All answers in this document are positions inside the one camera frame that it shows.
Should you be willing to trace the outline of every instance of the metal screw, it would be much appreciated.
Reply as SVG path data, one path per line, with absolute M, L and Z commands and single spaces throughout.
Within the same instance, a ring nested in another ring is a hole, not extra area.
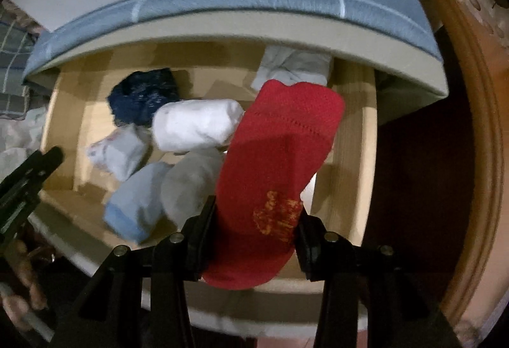
M 380 253 L 383 254 L 384 256 L 392 256 L 394 255 L 394 249 L 391 248 L 391 246 L 383 245 L 380 246 Z
M 170 236 L 170 242 L 177 244 L 185 239 L 185 236 L 182 233 L 174 233 Z
M 113 254 L 115 256 L 124 256 L 129 251 L 129 248 L 126 245 L 119 245 L 113 249 Z
M 339 240 L 339 235 L 334 232 L 327 232 L 323 235 L 323 238 L 330 243 L 336 243 Z

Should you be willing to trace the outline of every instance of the gray plaid cloth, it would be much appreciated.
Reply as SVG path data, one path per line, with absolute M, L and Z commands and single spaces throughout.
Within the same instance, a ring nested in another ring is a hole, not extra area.
M 34 39 L 0 6 L 0 116 L 21 118 L 29 106 L 23 71 Z

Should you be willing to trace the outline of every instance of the open wooden drawer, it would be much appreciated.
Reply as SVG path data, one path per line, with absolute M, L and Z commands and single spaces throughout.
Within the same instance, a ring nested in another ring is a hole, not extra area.
M 61 66 L 49 107 L 42 148 L 61 146 L 65 161 L 47 180 L 42 196 L 80 229 L 111 248 L 128 244 L 102 221 L 103 205 L 119 182 L 93 168 L 86 148 L 114 130 L 106 97 L 136 70 L 170 67 L 181 97 L 232 98 L 246 109 L 255 99 L 250 88 L 264 45 L 253 41 L 130 44 L 79 57 Z M 335 60 L 329 83 L 345 99 L 346 110 L 333 150 L 317 173 L 304 202 L 329 230 L 360 245 L 366 227 L 375 168 L 377 113 L 373 69 Z M 181 156 L 153 149 L 149 162 L 175 163 Z M 162 221 L 143 246 L 171 233 Z M 307 282 L 296 257 L 278 277 L 256 288 L 263 292 L 320 293 L 321 282 Z

